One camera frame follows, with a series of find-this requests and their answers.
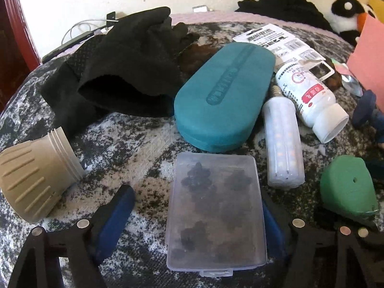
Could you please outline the green plastic piece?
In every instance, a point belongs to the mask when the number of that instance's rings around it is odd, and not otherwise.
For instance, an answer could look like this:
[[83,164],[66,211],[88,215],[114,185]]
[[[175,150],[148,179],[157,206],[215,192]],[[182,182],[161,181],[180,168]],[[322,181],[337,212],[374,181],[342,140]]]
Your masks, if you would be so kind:
[[324,207],[340,215],[369,218],[379,211],[372,177],[359,157],[334,158],[322,172],[320,194]]

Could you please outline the beige ribbed plastic cup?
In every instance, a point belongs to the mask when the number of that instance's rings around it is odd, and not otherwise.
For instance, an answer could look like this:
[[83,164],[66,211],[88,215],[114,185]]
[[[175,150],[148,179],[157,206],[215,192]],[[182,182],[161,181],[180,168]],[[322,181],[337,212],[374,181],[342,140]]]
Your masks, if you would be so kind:
[[63,192],[84,176],[62,127],[1,152],[1,191],[31,224],[47,217]]

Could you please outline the white LED corn bulb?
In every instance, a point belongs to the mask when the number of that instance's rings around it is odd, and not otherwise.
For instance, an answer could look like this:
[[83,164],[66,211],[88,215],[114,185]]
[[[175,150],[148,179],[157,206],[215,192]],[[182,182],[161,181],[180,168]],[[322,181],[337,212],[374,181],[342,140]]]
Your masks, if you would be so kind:
[[262,108],[267,149],[268,185],[281,190],[305,182],[303,152],[295,105],[276,84]]

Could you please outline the clear plastic storage box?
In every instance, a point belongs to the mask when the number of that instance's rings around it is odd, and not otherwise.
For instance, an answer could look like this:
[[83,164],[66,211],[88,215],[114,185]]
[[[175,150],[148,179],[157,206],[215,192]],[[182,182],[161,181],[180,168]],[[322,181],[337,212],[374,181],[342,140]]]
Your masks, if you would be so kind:
[[179,153],[168,203],[167,267],[231,276],[268,260],[256,162],[249,155]]

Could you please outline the dark blue toy figure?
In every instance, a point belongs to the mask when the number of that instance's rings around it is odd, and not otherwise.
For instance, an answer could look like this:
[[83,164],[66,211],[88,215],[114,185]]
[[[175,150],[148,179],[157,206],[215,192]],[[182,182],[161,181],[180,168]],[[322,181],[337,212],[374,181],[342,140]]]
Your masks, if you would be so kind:
[[352,116],[354,128],[361,128],[368,123],[376,130],[376,143],[383,148],[383,113],[376,107],[376,95],[366,90],[357,103]]

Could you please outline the white pill bottle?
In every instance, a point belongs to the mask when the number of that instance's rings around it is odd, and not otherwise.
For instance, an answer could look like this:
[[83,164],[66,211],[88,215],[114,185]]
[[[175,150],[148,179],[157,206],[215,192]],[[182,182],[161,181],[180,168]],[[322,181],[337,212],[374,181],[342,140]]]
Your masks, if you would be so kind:
[[321,143],[333,140],[346,126],[348,113],[336,102],[331,90],[302,65],[283,65],[275,80],[283,94],[294,103],[297,116]]

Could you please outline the black glove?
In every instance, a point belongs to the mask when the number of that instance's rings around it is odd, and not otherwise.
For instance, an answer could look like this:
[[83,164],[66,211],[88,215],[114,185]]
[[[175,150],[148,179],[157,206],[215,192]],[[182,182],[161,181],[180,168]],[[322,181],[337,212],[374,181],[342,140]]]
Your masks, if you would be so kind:
[[162,6],[125,16],[71,54],[41,88],[54,127],[72,137],[112,112],[172,116],[184,84],[178,60],[199,35],[173,25],[170,13]]

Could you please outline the teal glasses case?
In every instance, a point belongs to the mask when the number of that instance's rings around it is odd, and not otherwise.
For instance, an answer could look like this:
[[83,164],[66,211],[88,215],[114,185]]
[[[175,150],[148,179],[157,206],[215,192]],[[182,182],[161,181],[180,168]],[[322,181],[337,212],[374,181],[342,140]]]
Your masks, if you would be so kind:
[[241,147],[270,87],[274,54],[251,43],[223,46],[178,91],[176,127],[186,142],[209,152]]

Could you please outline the black phone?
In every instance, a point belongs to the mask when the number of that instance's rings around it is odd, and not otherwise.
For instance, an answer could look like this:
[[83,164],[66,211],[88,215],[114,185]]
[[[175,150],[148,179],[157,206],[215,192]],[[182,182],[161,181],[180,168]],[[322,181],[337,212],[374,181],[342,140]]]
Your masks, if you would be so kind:
[[67,49],[70,49],[72,48],[73,46],[81,43],[82,41],[84,40],[87,40],[88,38],[92,37],[94,35],[94,31],[89,31],[89,32],[86,32],[86,33],[82,33],[80,34],[79,36],[69,40],[68,42],[62,44],[61,46],[59,46],[58,48],[54,49],[53,51],[51,51],[50,53],[48,53],[47,55],[45,55],[43,58],[42,58],[42,64],[45,64],[47,63],[48,61],[50,61],[52,58],[56,57],[57,55],[65,52]]

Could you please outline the brown hair clump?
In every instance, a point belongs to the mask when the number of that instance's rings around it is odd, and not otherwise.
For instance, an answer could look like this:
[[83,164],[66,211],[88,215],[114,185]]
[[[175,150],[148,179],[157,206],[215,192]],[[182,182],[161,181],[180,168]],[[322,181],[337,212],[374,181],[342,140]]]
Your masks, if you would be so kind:
[[178,67],[185,78],[193,76],[209,59],[218,51],[218,40],[213,37],[208,38],[208,43],[198,45],[191,44],[178,57]]

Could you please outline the panda plush toy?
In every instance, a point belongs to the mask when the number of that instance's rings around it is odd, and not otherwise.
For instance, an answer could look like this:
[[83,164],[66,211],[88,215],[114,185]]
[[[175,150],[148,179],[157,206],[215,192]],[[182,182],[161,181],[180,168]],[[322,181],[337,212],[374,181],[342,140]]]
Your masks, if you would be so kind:
[[358,0],[336,0],[331,5],[329,24],[342,39],[356,46],[368,16],[377,18],[371,6]]

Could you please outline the pink quilted bedsheet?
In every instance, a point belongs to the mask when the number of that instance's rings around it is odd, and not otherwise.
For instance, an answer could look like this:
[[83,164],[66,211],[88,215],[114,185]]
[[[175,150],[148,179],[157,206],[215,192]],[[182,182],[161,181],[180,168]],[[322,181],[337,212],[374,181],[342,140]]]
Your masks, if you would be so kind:
[[202,12],[171,15],[167,7],[138,12],[121,19],[104,19],[104,26],[93,29],[88,39],[97,40],[96,53],[101,56],[127,54],[144,60],[173,61],[183,50],[199,39],[188,31],[188,24],[248,22],[284,24],[310,32],[334,35],[334,32],[295,22],[284,22],[245,12]]

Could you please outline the yellow pillow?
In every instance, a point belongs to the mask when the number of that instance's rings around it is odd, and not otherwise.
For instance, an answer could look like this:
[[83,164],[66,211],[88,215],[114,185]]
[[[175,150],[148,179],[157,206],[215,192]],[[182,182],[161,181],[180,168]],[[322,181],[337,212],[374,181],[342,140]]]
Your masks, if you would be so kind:
[[368,5],[376,14],[376,18],[384,23],[384,1],[383,0],[368,0]]

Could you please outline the black clothing pile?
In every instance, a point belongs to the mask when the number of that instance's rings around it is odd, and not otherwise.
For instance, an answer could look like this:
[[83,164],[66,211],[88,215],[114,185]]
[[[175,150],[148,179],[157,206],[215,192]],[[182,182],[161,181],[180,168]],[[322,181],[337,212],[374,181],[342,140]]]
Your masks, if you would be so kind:
[[236,12],[258,14],[333,32],[324,15],[307,0],[242,0],[238,2]]

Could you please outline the small white charger plug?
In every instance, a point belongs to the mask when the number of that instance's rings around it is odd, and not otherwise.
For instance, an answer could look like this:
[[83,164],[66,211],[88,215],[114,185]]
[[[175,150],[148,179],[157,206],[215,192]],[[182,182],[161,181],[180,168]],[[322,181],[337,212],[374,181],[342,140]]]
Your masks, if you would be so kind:
[[199,5],[199,6],[194,6],[192,10],[194,13],[200,13],[200,12],[209,12],[210,8],[207,5]]

